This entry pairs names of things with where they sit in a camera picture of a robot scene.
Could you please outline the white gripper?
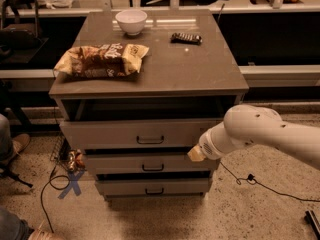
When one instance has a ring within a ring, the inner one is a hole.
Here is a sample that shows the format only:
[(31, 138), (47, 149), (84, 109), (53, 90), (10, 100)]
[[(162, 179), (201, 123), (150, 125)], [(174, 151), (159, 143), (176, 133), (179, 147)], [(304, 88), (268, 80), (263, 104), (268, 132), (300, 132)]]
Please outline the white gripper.
[(223, 123), (219, 123), (203, 133), (199, 139), (199, 145), (195, 145), (187, 153), (193, 162), (201, 162), (206, 157), (218, 160), (234, 150), (234, 145)]

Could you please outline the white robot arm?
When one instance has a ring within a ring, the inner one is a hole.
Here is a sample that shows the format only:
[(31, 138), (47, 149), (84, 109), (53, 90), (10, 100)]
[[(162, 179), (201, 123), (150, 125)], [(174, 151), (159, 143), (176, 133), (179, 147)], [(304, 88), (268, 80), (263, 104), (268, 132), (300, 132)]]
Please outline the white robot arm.
[(320, 169), (319, 128), (283, 121), (275, 110), (251, 105), (230, 108), (221, 123), (201, 135), (188, 156), (193, 162), (218, 160), (257, 144)]

